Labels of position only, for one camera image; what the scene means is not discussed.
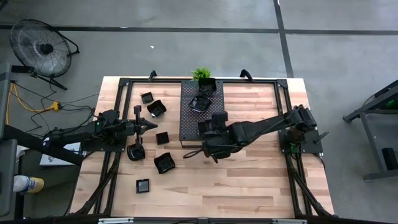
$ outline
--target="butcher block tabletop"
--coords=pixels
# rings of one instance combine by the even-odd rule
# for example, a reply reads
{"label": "butcher block tabletop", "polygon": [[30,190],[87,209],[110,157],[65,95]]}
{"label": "butcher block tabletop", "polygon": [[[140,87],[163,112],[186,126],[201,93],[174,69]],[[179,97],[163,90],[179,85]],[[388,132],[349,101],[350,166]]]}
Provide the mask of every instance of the butcher block tabletop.
{"label": "butcher block tabletop", "polygon": [[[96,114],[114,108],[121,77],[104,77],[96,105]],[[304,80],[288,78],[292,105],[309,107]],[[154,100],[162,100],[167,108],[160,118],[152,118],[142,103],[141,94],[152,92]],[[211,217],[211,218],[293,218],[286,161],[279,152],[277,132],[261,136],[216,164],[203,153],[190,159],[183,155],[178,140],[180,120],[180,83],[135,83],[128,119],[135,119],[133,107],[142,106],[141,117],[156,123],[158,128],[142,135],[146,158],[130,161],[122,153],[113,200],[113,217]],[[280,90],[284,113],[286,104]],[[121,99],[123,112],[126,88]],[[274,86],[270,84],[224,84],[227,125],[236,121],[258,121],[277,116]],[[157,145],[155,134],[167,131],[170,142]],[[135,136],[127,140],[134,144]],[[176,168],[159,174],[154,158],[169,152]],[[98,186],[103,163],[103,152],[94,152],[81,165],[73,196],[71,212],[77,211]],[[308,188],[330,213],[333,213],[325,171],[320,160],[303,154],[303,165]],[[150,192],[136,194],[136,180],[149,179]],[[104,190],[102,209],[106,204],[108,187]],[[303,197],[297,187],[300,208],[304,212]]]}

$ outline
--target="pegboard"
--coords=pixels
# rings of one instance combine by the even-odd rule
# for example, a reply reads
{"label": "pegboard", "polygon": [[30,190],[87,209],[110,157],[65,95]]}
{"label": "pegboard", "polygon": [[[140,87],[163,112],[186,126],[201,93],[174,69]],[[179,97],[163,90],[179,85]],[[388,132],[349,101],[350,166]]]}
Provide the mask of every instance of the pegboard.
{"label": "pegboard", "polygon": [[180,141],[201,140],[198,134],[198,122],[211,119],[211,115],[215,112],[224,111],[223,82],[216,81],[216,86],[217,90],[214,93],[206,94],[211,101],[209,109],[199,113],[189,107],[192,98],[200,94],[198,81],[181,82]]}

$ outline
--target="small black box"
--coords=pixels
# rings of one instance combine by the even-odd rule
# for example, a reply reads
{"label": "small black box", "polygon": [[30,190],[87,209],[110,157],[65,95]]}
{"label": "small black box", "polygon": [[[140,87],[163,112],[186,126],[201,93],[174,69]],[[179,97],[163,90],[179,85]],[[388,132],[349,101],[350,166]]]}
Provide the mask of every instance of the small black box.
{"label": "small black box", "polygon": [[167,132],[156,134],[156,143],[158,145],[169,143],[169,135]]}
{"label": "small black box", "polygon": [[152,96],[152,93],[149,92],[149,93],[142,94],[141,99],[142,99],[142,103],[145,104],[145,103],[152,102],[154,100],[154,97]]}
{"label": "small black box", "polygon": [[137,180],[136,189],[137,194],[149,192],[149,179]]}
{"label": "small black box", "polygon": [[167,111],[166,107],[163,105],[161,100],[157,100],[153,102],[151,105],[148,105],[147,109],[153,118],[157,118],[162,113]]}
{"label": "small black box", "polygon": [[154,162],[159,174],[164,174],[167,171],[175,168],[174,160],[169,152],[166,152],[165,154],[156,157],[154,159]]}

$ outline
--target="concrete floor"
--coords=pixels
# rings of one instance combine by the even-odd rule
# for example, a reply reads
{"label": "concrete floor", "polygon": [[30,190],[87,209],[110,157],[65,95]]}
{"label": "concrete floor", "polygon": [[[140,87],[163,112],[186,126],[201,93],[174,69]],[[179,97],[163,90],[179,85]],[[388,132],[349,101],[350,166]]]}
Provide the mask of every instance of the concrete floor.
{"label": "concrete floor", "polygon": [[[393,0],[279,2],[286,29],[398,29],[398,2]],[[15,23],[26,17],[71,26],[277,28],[272,0],[10,0],[0,12],[0,22]],[[196,67],[207,66],[214,76],[230,77],[246,68],[254,77],[286,77],[278,34],[62,33],[80,46],[81,54],[59,78],[70,89],[55,94],[53,98],[59,101],[97,93],[105,75],[149,75],[151,70],[161,76],[186,76]],[[0,62],[19,64],[8,35],[9,30],[0,30]],[[377,171],[376,162],[361,122],[348,125],[342,120],[368,96],[397,79],[397,42],[394,35],[287,36],[294,76],[305,80],[318,128],[330,131],[323,140],[324,160],[331,199],[340,217],[398,221],[398,179],[362,181],[363,175]],[[22,74],[16,79],[43,95],[50,93],[42,82]],[[33,107],[40,106],[40,97],[24,91],[20,95]],[[80,104],[95,106],[96,100],[92,97]],[[11,110],[18,114],[11,116],[13,126],[22,130],[34,127],[31,114],[15,100]],[[86,114],[50,112],[43,117],[53,128],[78,125]],[[36,120],[44,125],[40,118]],[[61,179],[56,174],[65,168],[33,170],[40,155],[31,152],[30,157],[27,172]],[[78,169],[66,169],[71,169],[70,176],[77,176]],[[35,195],[27,202],[25,214],[63,214],[73,186],[69,183]]]}

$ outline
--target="black floor stripe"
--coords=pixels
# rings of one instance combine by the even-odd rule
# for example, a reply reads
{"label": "black floor stripe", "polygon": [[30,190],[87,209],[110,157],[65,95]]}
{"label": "black floor stripe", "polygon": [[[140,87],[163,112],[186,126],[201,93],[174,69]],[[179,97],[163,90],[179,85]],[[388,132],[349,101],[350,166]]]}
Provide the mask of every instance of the black floor stripe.
{"label": "black floor stripe", "polygon": [[398,35],[398,30],[300,30],[286,29],[286,34],[307,35]]}
{"label": "black floor stripe", "polygon": [[[12,24],[1,24],[0,30],[11,30]],[[246,28],[172,28],[172,27],[96,27],[96,26],[54,26],[59,31],[87,32],[214,32],[242,34],[278,34],[279,29]],[[285,34],[308,35],[398,35],[398,30],[313,30],[283,29]]]}
{"label": "black floor stripe", "polygon": [[292,62],[290,61],[289,48],[287,46],[284,21],[282,19],[282,12],[280,11],[278,0],[274,0],[274,7],[275,7],[276,19],[278,22],[278,28],[280,30],[279,37],[280,37],[280,44],[282,46],[282,54],[284,56],[286,75],[287,78],[294,78]]}
{"label": "black floor stripe", "polygon": [[[245,28],[172,28],[172,27],[90,27],[90,26],[54,26],[58,31],[86,32],[208,32],[243,34],[278,34],[278,29]],[[0,25],[0,29],[12,29],[12,25]]]}

